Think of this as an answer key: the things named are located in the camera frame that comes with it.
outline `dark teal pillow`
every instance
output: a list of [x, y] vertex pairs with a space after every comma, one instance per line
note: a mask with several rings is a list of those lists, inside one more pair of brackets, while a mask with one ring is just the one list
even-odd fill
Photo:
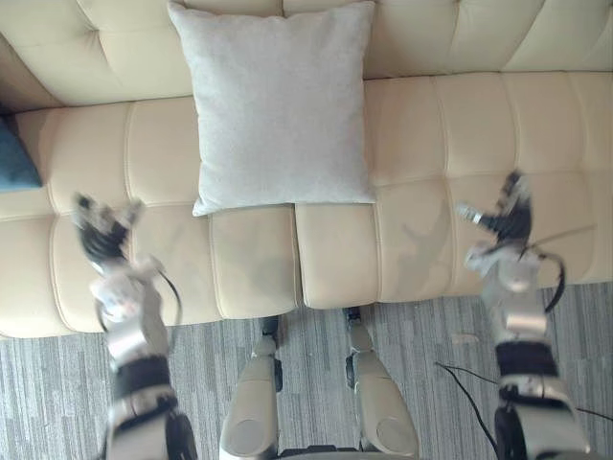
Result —
[[0, 119], [0, 192], [34, 189], [41, 185], [38, 171], [21, 142]]

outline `wire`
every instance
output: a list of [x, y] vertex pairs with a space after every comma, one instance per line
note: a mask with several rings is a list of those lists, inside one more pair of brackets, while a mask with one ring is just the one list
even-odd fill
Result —
[[[449, 369], [454, 369], [454, 370], [456, 370], [456, 371], [466, 372], [467, 374], [470, 374], [471, 376], [474, 376], [474, 377], [476, 377], [477, 379], [480, 379], [480, 380], [486, 381], [487, 383], [492, 383], [492, 384], [494, 384], [494, 385], [497, 385], [497, 384], [498, 384], [498, 382], [497, 382], [496, 380], [494, 380], [494, 379], [489, 379], [489, 378], [487, 378], [487, 377], [480, 376], [480, 375], [479, 375], [479, 374], [477, 374], [476, 372], [473, 372], [473, 371], [471, 371], [470, 369], [466, 369], [465, 367], [459, 367], [459, 366], [450, 366], [450, 365], [448, 365], [448, 364], [440, 364], [438, 361], [437, 361], [437, 362], [435, 362], [435, 364], [437, 364], [437, 365], [439, 365], [439, 366], [441, 366], [441, 367], [443, 367], [443, 368], [444, 368], [444, 367], [447, 367], [447, 368], [449, 368]], [[583, 407], [575, 407], [575, 409], [576, 409], [578, 412], [584, 412], [584, 413], [586, 413], [586, 414], [595, 415], [596, 417], [601, 417], [602, 419], [608, 420], [609, 422], [613, 422], [613, 417], [610, 417], [610, 416], [608, 416], [608, 415], [601, 414], [600, 412], [596, 412], [595, 410], [585, 409], [585, 408], [583, 408]]]
[[104, 333], [108, 333], [108, 329], [104, 325], [104, 321], [102, 321], [102, 302], [96, 302], [96, 317], [98, 318], [98, 322], [100, 324], [100, 327], [102, 328], [102, 331]]
[[494, 438], [491, 436], [491, 433], [486, 427], [486, 424], [483, 422], [483, 419], [481, 418], [481, 413], [479, 412], [479, 408], [477, 407], [477, 404], [470, 396], [470, 393], [468, 393], [468, 391], [460, 383], [460, 381], [458, 380], [458, 377], [453, 373], [451, 368], [445, 366], [444, 364], [439, 363], [438, 361], [435, 361], [434, 364], [443, 368], [446, 372], [448, 372], [449, 375], [456, 381], [456, 383], [458, 384], [460, 389], [463, 391], [463, 393], [466, 395], [466, 397], [468, 398], [468, 402], [472, 406], [472, 410], [475, 412], [475, 415], [477, 416], [477, 422], [479, 422], [479, 426], [481, 427], [483, 432], [486, 433], [486, 436], [488, 437], [488, 441], [491, 444], [491, 447], [494, 449], [494, 454], [497, 455], [498, 447], [496, 446], [496, 441], [494, 441]]
[[471, 371], [470, 369], [466, 369], [464, 367], [458, 367], [458, 366], [450, 366], [449, 364], [441, 364], [438, 361], [435, 362], [435, 364], [439, 364], [442, 367], [448, 367], [449, 369], [453, 369], [455, 371], [462, 371], [462, 372], [466, 372], [467, 374], [470, 374], [471, 376], [476, 377], [477, 379], [486, 381], [487, 383], [493, 383], [494, 385], [497, 385], [498, 382], [494, 379], [488, 379], [487, 377], [483, 377], [480, 376], [479, 374], [477, 374], [476, 372]]
[[539, 259], [541, 260], [549, 259], [551, 261], [556, 262], [558, 270], [559, 270], [559, 273], [557, 275], [556, 292], [554, 293], [554, 297], [552, 297], [552, 300], [550, 300], [549, 304], [547, 304], [547, 307], [545, 307], [545, 312], [549, 313], [556, 307], [559, 300], [562, 298], [562, 294], [564, 293], [564, 290], [566, 289], [566, 265], [564, 265], [564, 261], [557, 254], [553, 254], [551, 252], [545, 252], [541, 250], [538, 246], [535, 246], [535, 245], [533, 245], [533, 248], [535, 249], [535, 253], [538, 255]]
[[576, 235], [579, 233], [587, 232], [588, 230], [593, 230], [596, 228], [596, 225], [585, 225], [584, 227], [574, 228], [573, 230], [567, 230], [566, 232], [556, 233], [554, 235], [550, 235], [549, 237], [541, 238], [540, 240], [536, 240], [528, 247], [539, 246], [541, 244], [545, 244], [546, 242], [552, 242], [554, 240], [558, 240], [560, 238], [570, 237], [571, 235]]
[[595, 415], [597, 417], [601, 417], [609, 422], [613, 422], [613, 417], [609, 417], [608, 415], [601, 414], [600, 412], [596, 412], [595, 410], [584, 409], [583, 407], [575, 407], [579, 412], [584, 412], [586, 414]]
[[183, 317], [183, 302], [181, 302], [181, 296], [179, 295], [179, 291], [176, 289], [175, 285], [172, 283], [169, 277], [166, 276], [166, 274], [162, 271], [160, 271], [160, 275], [166, 280], [170, 289], [172, 289], [174, 298], [176, 299], [176, 316], [174, 317], [175, 328], [172, 330], [172, 336], [170, 337], [170, 352], [172, 353], [174, 351], [174, 346], [176, 345], [176, 337], [178, 332], [176, 326], [181, 323], [181, 318]]

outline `sofa backrest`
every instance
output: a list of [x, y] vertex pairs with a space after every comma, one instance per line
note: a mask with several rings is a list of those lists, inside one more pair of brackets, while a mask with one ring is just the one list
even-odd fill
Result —
[[[264, 16], [319, 11], [351, 1], [184, 3], [216, 13]], [[23, 62], [11, 59], [11, 65], [25, 64], [35, 77], [18, 77], [23, 69], [6, 72], [12, 80], [0, 84], [0, 91], [12, 87], [33, 94], [24, 103], [11, 101], [15, 111], [51, 106], [54, 98], [66, 105], [87, 105], [191, 94], [166, 3], [0, 0], [0, 34]], [[612, 69], [613, 0], [378, 0], [364, 74], [372, 79]], [[0, 103], [6, 98], [0, 94]]]

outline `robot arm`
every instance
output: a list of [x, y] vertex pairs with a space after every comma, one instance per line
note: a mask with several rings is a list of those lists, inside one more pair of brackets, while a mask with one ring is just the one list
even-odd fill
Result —
[[114, 375], [102, 458], [195, 459], [192, 427], [170, 383], [168, 334], [153, 285], [163, 267], [152, 257], [131, 263], [122, 249], [141, 203], [118, 213], [85, 196], [77, 204], [81, 244], [102, 275], [91, 288]]
[[482, 299], [496, 345], [498, 458], [600, 458], [583, 456], [590, 446], [545, 337], [547, 316], [537, 294], [542, 257], [528, 246], [532, 209], [526, 176], [514, 172], [508, 177], [498, 207], [497, 216], [457, 207], [498, 239], [494, 246], [476, 245], [465, 261], [484, 278]]

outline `striped carpet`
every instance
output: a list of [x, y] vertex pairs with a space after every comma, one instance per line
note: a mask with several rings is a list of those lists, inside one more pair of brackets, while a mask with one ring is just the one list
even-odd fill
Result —
[[[569, 287], [551, 317], [562, 375], [579, 406], [613, 413], [613, 283]], [[376, 349], [398, 383], [420, 436], [421, 458], [493, 459], [464, 396], [435, 360], [496, 376], [487, 318], [475, 297], [377, 306], [364, 313]], [[238, 373], [258, 334], [250, 321], [183, 326], [171, 359], [181, 406], [201, 458], [217, 437]], [[284, 318], [281, 449], [355, 446], [348, 353], [340, 311], [302, 309]], [[0, 458], [91, 458], [110, 398], [101, 334], [0, 342]], [[460, 376], [491, 426], [496, 388]], [[613, 423], [580, 415], [601, 454], [613, 456]]]

